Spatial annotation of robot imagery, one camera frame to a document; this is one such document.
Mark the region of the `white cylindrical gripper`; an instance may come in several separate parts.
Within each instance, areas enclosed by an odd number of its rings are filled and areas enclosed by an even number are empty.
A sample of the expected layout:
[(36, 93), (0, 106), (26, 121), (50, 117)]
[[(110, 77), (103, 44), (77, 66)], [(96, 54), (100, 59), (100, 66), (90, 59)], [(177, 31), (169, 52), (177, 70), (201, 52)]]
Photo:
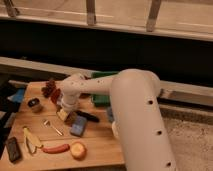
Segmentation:
[(65, 121), (70, 112), (75, 111), (78, 108), (78, 95), (63, 95), (61, 98), (61, 107), (63, 109), (60, 109), (57, 112), (57, 116), (62, 120)]

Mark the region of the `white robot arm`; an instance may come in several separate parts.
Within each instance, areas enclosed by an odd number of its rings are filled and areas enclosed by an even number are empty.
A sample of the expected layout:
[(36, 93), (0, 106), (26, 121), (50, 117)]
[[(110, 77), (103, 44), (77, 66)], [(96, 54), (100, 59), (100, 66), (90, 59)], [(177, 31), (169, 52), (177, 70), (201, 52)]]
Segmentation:
[(77, 73), (61, 81), (60, 89), (66, 112), (76, 109), (82, 93), (110, 96), (127, 171), (178, 171), (157, 102), (161, 85), (156, 74), (126, 69), (85, 80)]

